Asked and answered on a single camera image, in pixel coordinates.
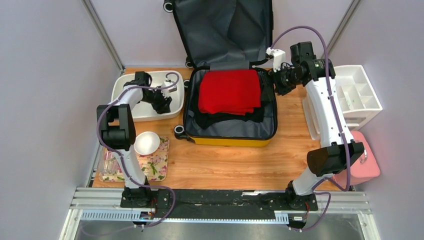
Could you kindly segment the white rectangular basin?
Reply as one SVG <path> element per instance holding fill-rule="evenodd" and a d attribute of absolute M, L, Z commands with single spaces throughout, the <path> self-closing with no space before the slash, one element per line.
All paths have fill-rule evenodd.
<path fill-rule="evenodd" d="M 160 90 L 162 83 L 172 80 L 177 84 L 177 91 L 172 93 L 170 113 L 158 114 L 150 101 L 150 91 Z M 183 76 L 175 70 L 137 71 L 119 77 L 113 86 L 111 103 L 129 104 L 135 122 L 157 121 L 177 117 L 184 105 L 185 87 Z"/>

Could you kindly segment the black garment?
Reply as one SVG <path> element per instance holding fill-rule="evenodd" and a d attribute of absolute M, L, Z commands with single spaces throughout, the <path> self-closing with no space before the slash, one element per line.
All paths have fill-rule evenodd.
<path fill-rule="evenodd" d="M 207 114 L 201 113 L 198 108 L 199 101 L 199 87 L 200 83 L 204 77 L 201 77 L 201 80 L 194 85 L 192 98 L 190 101 L 190 111 L 193 113 L 193 119 L 195 124 L 203 130 L 208 129 L 212 125 L 229 122 L 229 121 L 243 121 L 243 122 L 252 122 L 255 124 L 267 123 L 272 120 L 274 117 L 274 100 L 273 96 L 269 96 L 270 90 L 270 81 L 263 71 L 256 71 L 259 76 L 260 88 L 261 88 L 261 107 L 254 110 L 252 113 L 247 113 L 246 115 L 234 115 L 228 113 L 216 113 L 216 114 Z"/>

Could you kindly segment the red garment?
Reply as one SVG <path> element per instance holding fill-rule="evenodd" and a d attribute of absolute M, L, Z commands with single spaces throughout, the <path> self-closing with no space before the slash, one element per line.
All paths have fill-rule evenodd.
<path fill-rule="evenodd" d="M 260 79 L 253 69 L 208 71 L 199 85 L 198 109 L 203 114 L 244 116 L 261 105 Z"/>

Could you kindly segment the yellow cartoon hard-shell suitcase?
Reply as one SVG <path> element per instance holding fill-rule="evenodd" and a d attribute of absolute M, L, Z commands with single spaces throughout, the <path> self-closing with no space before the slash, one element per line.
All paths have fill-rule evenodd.
<path fill-rule="evenodd" d="M 190 110 L 193 90 L 207 71 L 256 70 L 270 77 L 262 65 L 274 29 L 270 0 L 166 0 L 193 68 L 187 83 L 183 123 L 174 128 L 179 140 L 198 145 L 264 147 L 278 128 L 277 101 L 274 117 L 264 123 L 224 121 L 207 129 L 196 125 Z"/>

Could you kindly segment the pink jewelry box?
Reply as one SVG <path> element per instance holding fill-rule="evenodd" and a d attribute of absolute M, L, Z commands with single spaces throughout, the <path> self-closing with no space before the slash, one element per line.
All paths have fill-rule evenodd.
<path fill-rule="evenodd" d="M 380 176 L 381 170 L 365 136 L 359 131 L 351 131 L 351 134 L 355 142 L 364 145 L 364 153 L 350 168 L 350 186 L 356 186 Z"/>

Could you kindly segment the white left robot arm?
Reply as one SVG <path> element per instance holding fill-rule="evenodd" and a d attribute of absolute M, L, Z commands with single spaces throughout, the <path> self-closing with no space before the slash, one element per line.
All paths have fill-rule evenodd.
<path fill-rule="evenodd" d="M 144 102 L 158 114 L 169 113 L 172 98 L 165 96 L 163 91 L 166 89 L 165 85 L 154 87 L 149 73 L 137 71 L 134 79 L 124 84 L 122 93 L 115 100 L 96 109 L 98 141 L 116 154 L 124 174 L 122 208 L 147 208 L 154 203 L 152 187 L 139 166 L 134 148 L 136 129 L 132 109 L 139 102 Z"/>

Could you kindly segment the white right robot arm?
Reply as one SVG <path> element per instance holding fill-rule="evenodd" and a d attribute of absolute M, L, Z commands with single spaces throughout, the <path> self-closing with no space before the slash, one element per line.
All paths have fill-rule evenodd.
<path fill-rule="evenodd" d="M 349 170 L 365 147 L 355 142 L 336 99 L 336 73 L 331 60 L 328 57 L 318 59 L 310 41 L 292 45 L 290 52 L 292 65 L 284 67 L 286 53 L 272 47 L 266 49 L 273 60 L 270 74 L 275 92 L 283 96 L 297 86 L 305 87 L 318 123 L 320 140 L 320 148 L 307 154 L 307 168 L 288 186 L 291 192 L 285 195 L 285 203 L 296 210 L 320 183 Z"/>

